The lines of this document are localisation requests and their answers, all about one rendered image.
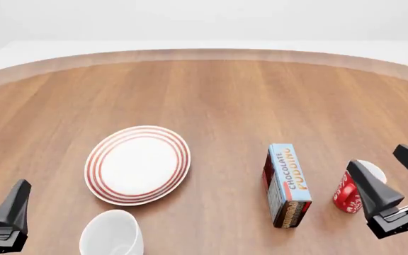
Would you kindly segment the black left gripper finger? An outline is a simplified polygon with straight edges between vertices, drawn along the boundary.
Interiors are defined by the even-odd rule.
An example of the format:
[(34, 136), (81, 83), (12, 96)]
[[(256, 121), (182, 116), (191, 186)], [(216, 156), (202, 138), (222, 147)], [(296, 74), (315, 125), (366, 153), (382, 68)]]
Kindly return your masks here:
[(10, 235), (13, 231), (28, 233), (27, 209), (31, 184), (18, 180), (0, 205), (0, 235)]

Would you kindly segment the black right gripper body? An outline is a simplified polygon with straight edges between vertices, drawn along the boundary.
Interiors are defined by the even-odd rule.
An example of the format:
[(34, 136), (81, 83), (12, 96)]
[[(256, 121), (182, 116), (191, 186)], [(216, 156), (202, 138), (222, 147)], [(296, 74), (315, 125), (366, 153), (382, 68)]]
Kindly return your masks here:
[(408, 205), (393, 214), (382, 213), (367, 220), (367, 226), (378, 239), (408, 231)]

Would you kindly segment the red mug with white print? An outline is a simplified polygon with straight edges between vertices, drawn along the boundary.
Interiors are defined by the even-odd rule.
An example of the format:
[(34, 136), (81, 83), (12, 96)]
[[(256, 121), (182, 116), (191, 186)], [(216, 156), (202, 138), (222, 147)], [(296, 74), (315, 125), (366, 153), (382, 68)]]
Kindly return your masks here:
[[(359, 160), (359, 162), (378, 180), (384, 184), (387, 183), (387, 177), (379, 167), (369, 161)], [(339, 182), (339, 186), (334, 193), (333, 202), (338, 209), (348, 214), (355, 214), (363, 207), (355, 182), (348, 171), (344, 172)]]

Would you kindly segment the chocolate pudding box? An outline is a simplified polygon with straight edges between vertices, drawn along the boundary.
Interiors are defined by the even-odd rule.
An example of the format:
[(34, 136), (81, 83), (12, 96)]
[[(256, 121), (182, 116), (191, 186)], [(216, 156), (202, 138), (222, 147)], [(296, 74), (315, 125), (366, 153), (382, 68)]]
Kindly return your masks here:
[(311, 206), (312, 197), (291, 144), (268, 146), (262, 178), (273, 226), (297, 227)]

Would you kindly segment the white plate with red rings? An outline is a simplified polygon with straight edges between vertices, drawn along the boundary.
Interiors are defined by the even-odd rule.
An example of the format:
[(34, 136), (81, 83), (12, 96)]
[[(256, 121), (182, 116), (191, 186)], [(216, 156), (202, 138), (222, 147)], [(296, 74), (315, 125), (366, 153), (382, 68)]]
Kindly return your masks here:
[(171, 193), (191, 167), (191, 151), (176, 132), (155, 125), (109, 135), (90, 152), (84, 181), (98, 199), (113, 205), (151, 203)]

